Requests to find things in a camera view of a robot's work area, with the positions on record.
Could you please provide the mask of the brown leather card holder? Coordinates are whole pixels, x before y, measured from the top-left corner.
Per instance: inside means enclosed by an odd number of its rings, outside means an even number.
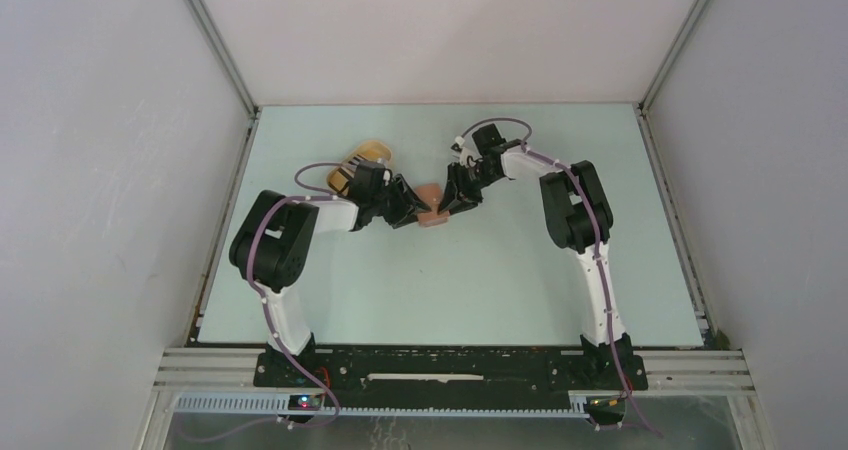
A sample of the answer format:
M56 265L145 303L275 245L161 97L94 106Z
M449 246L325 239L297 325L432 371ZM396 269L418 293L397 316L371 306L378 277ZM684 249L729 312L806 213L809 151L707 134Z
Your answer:
M446 223L450 218L449 212L440 213L439 206L443 200L442 187L437 183L423 184L415 188L417 196L428 207L426 212L416 216L418 225L422 228L434 227Z

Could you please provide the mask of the oval wooden tray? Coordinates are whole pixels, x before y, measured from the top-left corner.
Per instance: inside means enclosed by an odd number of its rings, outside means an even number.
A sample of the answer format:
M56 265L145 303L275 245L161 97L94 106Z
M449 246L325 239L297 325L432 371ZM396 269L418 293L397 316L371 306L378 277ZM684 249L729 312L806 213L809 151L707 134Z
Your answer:
M357 166L363 162L382 164L388 169L393 168L393 151L380 140L366 140L360 143L347 157L342 166L330 171L326 183L336 194L346 195L347 187L352 182Z

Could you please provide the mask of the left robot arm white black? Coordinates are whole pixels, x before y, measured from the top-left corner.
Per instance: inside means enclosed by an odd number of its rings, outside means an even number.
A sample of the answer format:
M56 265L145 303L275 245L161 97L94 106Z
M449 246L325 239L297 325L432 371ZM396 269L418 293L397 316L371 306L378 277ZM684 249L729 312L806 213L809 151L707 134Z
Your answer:
M260 298L269 328L268 344L283 353L278 374L304 386L316 373L315 358L303 350L313 340L295 288L313 237L355 232L381 217L397 229L415 223L431 206L401 174L381 162L341 166L347 182L320 195L260 192L229 249L229 262Z

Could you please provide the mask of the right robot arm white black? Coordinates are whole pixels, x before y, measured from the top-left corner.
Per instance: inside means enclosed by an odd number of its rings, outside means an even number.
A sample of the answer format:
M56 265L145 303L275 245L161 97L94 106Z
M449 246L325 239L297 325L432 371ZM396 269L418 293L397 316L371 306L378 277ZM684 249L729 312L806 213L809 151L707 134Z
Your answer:
M621 373L632 353L621 321L609 265L609 240L614 217L600 178L589 161L566 164L531 149L527 140L506 140L497 118L483 120L451 145L456 161L437 212L452 215L483 201L482 190L500 180L533 180L539 184L544 222L556 247L576 258L585 280L581 362L585 381L606 388Z

